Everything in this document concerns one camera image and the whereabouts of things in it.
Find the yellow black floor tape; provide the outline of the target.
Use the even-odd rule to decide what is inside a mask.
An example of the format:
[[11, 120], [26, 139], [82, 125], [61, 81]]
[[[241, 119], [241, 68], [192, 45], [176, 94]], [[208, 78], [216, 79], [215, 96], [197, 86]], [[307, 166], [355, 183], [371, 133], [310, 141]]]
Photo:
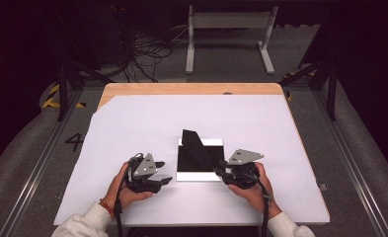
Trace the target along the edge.
[[[295, 73], [286, 73], [284, 74], [284, 76], [282, 77], [282, 79], [288, 79], [290, 77], [292, 77]], [[309, 72], [309, 73], [306, 73], [302, 76], [302, 78], [312, 78], [314, 76], [315, 72]], [[288, 90], [285, 90], [284, 91], [284, 94], [285, 94], [285, 97], [286, 97], [286, 100], [287, 102], [291, 102], [292, 101], [292, 94], [290, 91]]]
[[[42, 104], [42, 107], [43, 108], [60, 108], [60, 103], [59, 102], [55, 102], [53, 99], [54, 99], [54, 96], [55, 94], [59, 91], [59, 84], [56, 83], [55, 85], [52, 86], [52, 88], [50, 89], [49, 93], [48, 93], [48, 96], [47, 98], [45, 99], [45, 101], [43, 102]], [[77, 103], [76, 106], [75, 106], [76, 109], [83, 109], [83, 108], [86, 108], [86, 103]]]

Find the white table mat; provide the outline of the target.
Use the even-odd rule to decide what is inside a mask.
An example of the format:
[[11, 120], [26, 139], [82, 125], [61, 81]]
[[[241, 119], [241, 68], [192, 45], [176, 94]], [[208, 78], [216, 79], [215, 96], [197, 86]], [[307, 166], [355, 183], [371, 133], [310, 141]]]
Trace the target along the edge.
[[92, 116], [80, 156], [54, 222], [85, 212], [107, 191], [122, 163], [150, 153], [170, 178], [155, 196], [123, 211], [126, 226], [258, 225], [261, 215], [221, 182], [176, 180], [178, 142], [185, 129], [263, 154], [274, 199], [294, 221], [324, 224], [330, 213], [282, 95], [116, 96]]

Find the person's right hand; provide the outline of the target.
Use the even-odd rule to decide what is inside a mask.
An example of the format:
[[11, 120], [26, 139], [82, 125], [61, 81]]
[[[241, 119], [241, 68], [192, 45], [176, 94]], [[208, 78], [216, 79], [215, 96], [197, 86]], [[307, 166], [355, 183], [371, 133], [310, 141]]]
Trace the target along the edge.
[[248, 204], [258, 212], [266, 213], [268, 215], [268, 219], [271, 219], [280, 214], [281, 209], [274, 200], [272, 184], [266, 174], [264, 165], [260, 162], [256, 162], [255, 165], [260, 173], [260, 182], [263, 184], [265, 190], [272, 199], [269, 207], [265, 207], [265, 199], [262, 193], [262, 188], [259, 184], [256, 184], [252, 188], [246, 190], [242, 190], [234, 185], [229, 185], [228, 189], [236, 196], [244, 198]]

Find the aluminium floor rail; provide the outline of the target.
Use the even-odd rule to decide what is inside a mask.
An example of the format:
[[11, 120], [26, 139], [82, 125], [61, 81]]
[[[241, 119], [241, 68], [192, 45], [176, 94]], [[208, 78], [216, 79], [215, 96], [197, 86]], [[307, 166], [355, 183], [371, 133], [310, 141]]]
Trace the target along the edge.
[[30, 174], [25, 182], [15, 205], [7, 217], [3, 227], [0, 230], [0, 237], [13, 237], [19, 223], [21, 222], [38, 186], [40, 180], [52, 157], [53, 150], [59, 139], [61, 132], [67, 124], [71, 114], [82, 95], [81, 91], [72, 91], [70, 98], [66, 101], [68, 109], [65, 111], [62, 119], [54, 124], [54, 128]]
[[340, 131], [339, 126], [335, 121], [331, 119], [327, 111], [327, 102], [321, 92], [312, 93], [320, 111], [322, 112], [328, 127], [333, 134], [336, 143], [339, 146], [342, 154], [342, 161], [349, 174], [351, 182], [355, 188], [355, 191], [362, 203], [365, 212], [367, 213], [369, 220], [374, 228], [377, 237], [388, 237], [388, 223], [384, 218], [382, 211], [380, 210], [376, 199], [374, 198], [371, 188], [365, 181], [354, 157], [351, 153], [348, 144]]

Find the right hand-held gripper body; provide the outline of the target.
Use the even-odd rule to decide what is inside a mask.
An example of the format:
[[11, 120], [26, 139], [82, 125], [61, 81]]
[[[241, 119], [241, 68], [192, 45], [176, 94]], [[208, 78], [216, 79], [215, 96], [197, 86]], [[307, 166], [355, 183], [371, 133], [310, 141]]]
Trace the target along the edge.
[[263, 157], [261, 153], [237, 149], [227, 161], [229, 167], [223, 167], [227, 176], [222, 181], [225, 185], [234, 185], [242, 190], [253, 187], [260, 176], [255, 161]]

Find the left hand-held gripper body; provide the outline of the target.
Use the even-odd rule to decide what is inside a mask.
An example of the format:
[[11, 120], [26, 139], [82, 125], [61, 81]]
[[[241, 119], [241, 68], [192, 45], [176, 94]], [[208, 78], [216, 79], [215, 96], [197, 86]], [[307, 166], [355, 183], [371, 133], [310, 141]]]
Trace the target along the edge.
[[160, 181], [150, 180], [150, 177], [158, 172], [155, 160], [151, 153], [144, 156], [137, 154], [129, 160], [127, 174], [125, 175], [126, 186], [135, 193], [151, 192], [157, 194], [161, 187]]

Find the black metal stand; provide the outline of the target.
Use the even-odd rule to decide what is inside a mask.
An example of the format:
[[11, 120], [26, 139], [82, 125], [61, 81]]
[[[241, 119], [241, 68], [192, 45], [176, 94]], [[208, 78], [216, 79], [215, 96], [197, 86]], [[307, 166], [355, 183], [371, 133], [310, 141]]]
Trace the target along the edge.
[[53, 40], [58, 56], [58, 78], [60, 111], [58, 120], [63, 121], [70, 111], [71, 104], [68, 98], [68, 86], [73, 91], [82, 91], [85, 82], [79, 74], [85, 72], [90, 77], [104, 84], [113, 83], [113, 80], [97, 72], [90, 63], [95, 54], [87, 36], [85, 26], [78, 10], [73, 7], [52, 7]]
[[336, 120], [335, 116], [335, 104], [336, 104], [336, 90], [338, 82], [338, 71], [335, 63], [332, 60], [322, 60], [301, 69], [294, 74], [284, 77], [279, 85], [281, 87], [286, 86], [294, 81], [303, 78], [310, 72], [314, 73], [314, 76], [308, 83], [309, 88], [312, 91], [320, 91], [325, 83], [328, 83], [327, 93], [327, 113], [331, 120]]

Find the black sheet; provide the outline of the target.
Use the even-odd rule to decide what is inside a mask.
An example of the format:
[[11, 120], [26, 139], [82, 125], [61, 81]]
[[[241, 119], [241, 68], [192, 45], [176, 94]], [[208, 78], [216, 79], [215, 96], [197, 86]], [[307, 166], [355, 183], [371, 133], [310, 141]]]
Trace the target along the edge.
[[179, 147], [178, 170], [180, 172], [211, 172], [218, 166], [213, 157], [193, 130], [183, 130], [182, 145]]

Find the white metal stand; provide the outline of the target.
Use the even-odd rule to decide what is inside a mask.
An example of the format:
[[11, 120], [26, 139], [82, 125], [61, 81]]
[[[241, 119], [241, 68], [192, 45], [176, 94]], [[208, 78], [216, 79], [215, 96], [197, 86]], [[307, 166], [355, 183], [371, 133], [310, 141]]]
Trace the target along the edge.
[[194, 30], [195, 29], [263, 29], [265, 37], [257, 42], [265, 69], [269, 75], [274, 68], [268, 52], [268, 44], [277, 16], [277, 7], [264, 12], [197, 12], [193, 6], [189, 8], [186, 73], [194, 73]]

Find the person's left hand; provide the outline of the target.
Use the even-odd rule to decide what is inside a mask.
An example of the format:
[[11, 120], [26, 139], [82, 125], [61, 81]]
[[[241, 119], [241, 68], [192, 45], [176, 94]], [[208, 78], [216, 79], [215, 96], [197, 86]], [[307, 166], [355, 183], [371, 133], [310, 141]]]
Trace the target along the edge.
[[127, 162], [121, 166], [119, 172], [113, 178], [106, 195], [100, 201], [100, 204], [104, 208], [112, 209], [115, 206], [116, 195], [119, 195], [121, 208], [127, 208], [133, 202], [146, 200], [153, 196], [151, 192], [135, 193], [132, 190], [123, 188], [124, 183], [121, 180], [127, 169], [127, 166]]

